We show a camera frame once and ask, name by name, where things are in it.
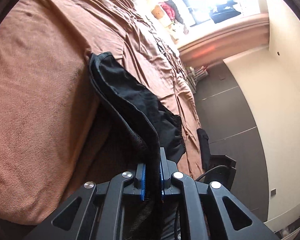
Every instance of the clothes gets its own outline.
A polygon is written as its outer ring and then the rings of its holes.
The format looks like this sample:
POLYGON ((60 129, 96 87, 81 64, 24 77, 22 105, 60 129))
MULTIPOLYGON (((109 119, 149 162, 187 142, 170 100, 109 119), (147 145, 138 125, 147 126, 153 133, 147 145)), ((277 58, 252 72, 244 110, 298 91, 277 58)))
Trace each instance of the clothes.
MULTIPOLYGON (((178 203, 163 203, 163 229, 161 240, 176 240, 174 238, 174 223, 178 203)), ((180 218, 178 217, 177 232, 180 233, 180 218)))
POLYGON ((232 17, 238 16, 241 12, 238 12, 233 8, 235 4, 238 4, 234 0, 229 0, 225 4, 218 4, 213 10, 210 11, 210 17, 214 23, 220 23, 232 17))
POLYGON ((180 117, 165 108, 153 93, 115 60, 111 52, 98 56, 92 54, 89 70, 91 83, 103 106, 132 143, 130 161, 146 164, 146 198, 150 201, 144 203, 137 215, 136 223, 141 226, 136 229, 136 234, 138 238, 147 236, 147 239, 158 239, 162 226, 158 219, 162 217, 160 147, 164 147, 167 159, 175 162, 185 153, 179 132, 180 117))
POLYGON ((197 133, 200 144, 202 169, 204 171, 207 171, 209 169, 209 160, 211 156, 209 148, 209 137, 206 131, 201 128, 197 130, 197 133))
POLYGON ((181 17, 180 13, 179 13, 179 10, 178 10, 178 7, 176 6, 176 4, 174 3, 174 1, 172 0, 168 0, 166 1, 166 4, 168 4, 174 11, 175 13, 175 19, 180 22, 181 24, 184 24, 183 22, 183 18, 181 17))
POLYGON ((130 134, 140 161, 147 162, 160 147, 166 157, 178 163, 186 147, 181 136, 181 118, 171 113, 112 56, 92 54, 91 82, 103 105, 130 134))
POLYGON ((172 7, 170 5, 168 5, 166 2, 161 2, 159 3, 162 7, 162 9, 168 14, 170 20, 174 20, 175 19, 175 12, 172 9, 172 7))

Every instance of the brown blanket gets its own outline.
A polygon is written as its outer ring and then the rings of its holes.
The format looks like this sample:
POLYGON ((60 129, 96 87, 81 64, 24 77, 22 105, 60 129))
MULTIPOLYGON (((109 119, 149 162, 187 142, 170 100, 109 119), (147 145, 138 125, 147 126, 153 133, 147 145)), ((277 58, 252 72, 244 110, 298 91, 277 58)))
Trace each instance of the brown blanket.
POLYGON ((91 52, 112 52, 180 114, 178 167, 202 173, 193 95, 179 59, 164 44, 163 56, 149 30, 130 0, 20 0, 10 11, 0 25, 0 218, 40 223, 86 179, 124 168, 116 156, 129 149, 115 143, 90 86, 91 52))

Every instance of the wrinkled fabric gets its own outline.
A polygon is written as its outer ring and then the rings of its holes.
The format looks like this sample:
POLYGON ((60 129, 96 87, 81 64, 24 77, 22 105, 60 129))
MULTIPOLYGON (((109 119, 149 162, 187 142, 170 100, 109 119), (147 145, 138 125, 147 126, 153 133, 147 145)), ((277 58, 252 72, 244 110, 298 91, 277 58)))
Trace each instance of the wrinkled fabric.
POLYGON ((145 163, 158 161, 163 147, 167 159, 178 163, 186 151, 181 123, 175 121, 178 116, 127 72, 111 52, 92 54, 89 70, 103 105, 120 118, 118 121, 123 123, 135 145, 135 155, 141 154, 136 159, 145 163))
POLYGON ((88 78, 91 53, 110 51, 180 115, 187 152, 178 168, 193 178, 202 173, 200 123, 184 70, 150 30, 131 0, 20 0, 9 12, 0 24, 0 218, 40 223, 104 168, 98 160, 109 163, 111 128, 91 129, 102 124, 88 78), (88 152, 91 165, 84 164, 88 152))

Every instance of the black mesh fabric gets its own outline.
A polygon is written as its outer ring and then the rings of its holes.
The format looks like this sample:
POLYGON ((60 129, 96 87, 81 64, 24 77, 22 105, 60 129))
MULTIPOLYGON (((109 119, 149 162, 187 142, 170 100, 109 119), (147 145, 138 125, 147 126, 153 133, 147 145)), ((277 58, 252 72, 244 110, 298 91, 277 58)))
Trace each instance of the black mesh fabric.
POLYGON ((156 95, 141 85, 110 52, 91 55, 91 83, 103 106, 129 135, 133 162, 146 164, 146 201, 130 228, 129 239, 160 239, 162 201, 160 147, 168 160, 178 162, 185 153, 181 119, 171 113, 156 95))

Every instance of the black cable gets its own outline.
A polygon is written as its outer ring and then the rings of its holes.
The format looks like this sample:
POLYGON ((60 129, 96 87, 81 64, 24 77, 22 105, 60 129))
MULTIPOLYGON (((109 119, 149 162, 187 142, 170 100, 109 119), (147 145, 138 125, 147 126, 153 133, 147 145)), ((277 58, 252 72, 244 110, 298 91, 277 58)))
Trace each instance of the black cable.
POLYGON ((174 219, 174 240, 178 240, 178 218, 179 218, 179 205, 176 210, 176 217, 174 219))
POLYGON ((211 171, 214 171, 217 168, 228 168, 228 166, 225 165, 218 165, 216 167, 213 167, 211 170, 206 171, 204 174, 200 175, 195 181, 199 181, 200 179, 202 179, 204 176, 206 176, 208 173, 210 173, 211 171))

